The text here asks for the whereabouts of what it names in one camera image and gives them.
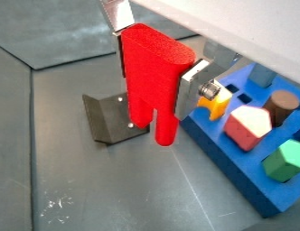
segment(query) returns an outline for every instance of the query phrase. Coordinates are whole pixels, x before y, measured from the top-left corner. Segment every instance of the metal plate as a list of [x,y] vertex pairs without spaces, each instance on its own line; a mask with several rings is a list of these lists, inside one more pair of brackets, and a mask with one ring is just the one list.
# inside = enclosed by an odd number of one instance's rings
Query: metal plate
[[110,145],[149,133],[149,126],[140,129],[130,121],[126,93],[101,100],[83,95],[82,99],[95,141]]
[[30,79],[0,49],[0,231],[31,231]]
[[[144,7],[132,10],[172,37],[194,34]],[[97,0],[0,0],[0,46],[34,69],[114,52]]]

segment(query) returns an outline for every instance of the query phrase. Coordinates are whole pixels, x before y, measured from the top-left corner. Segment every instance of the gray table surface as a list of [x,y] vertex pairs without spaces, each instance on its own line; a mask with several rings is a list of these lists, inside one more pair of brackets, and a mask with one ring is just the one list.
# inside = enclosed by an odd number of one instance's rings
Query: gray table surface
[[[144,7],[132,10],[173,38],[194,34]],[[114,52],[98,0],[0,0],[0,47],[34,69]]]
[[[186,40],[201,51],[198,38]],[[115,55],[34,71],[35,230],[242,230],[261,220],[180,129],[161,147],[154,127],[114,146],[93,141],[82,94],[125,90]]]
[[0,231],[31,230],[30,79],[0,49]]

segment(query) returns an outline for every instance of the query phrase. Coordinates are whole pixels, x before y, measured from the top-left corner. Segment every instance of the screw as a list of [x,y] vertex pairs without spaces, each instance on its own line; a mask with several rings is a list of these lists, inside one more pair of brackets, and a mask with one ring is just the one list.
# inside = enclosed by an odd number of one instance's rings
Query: screw
[[133,124],[133,123],[129,123],[129,124],[128,124],[128,127],[129,127],[129,128],[134,128],[134,124]]

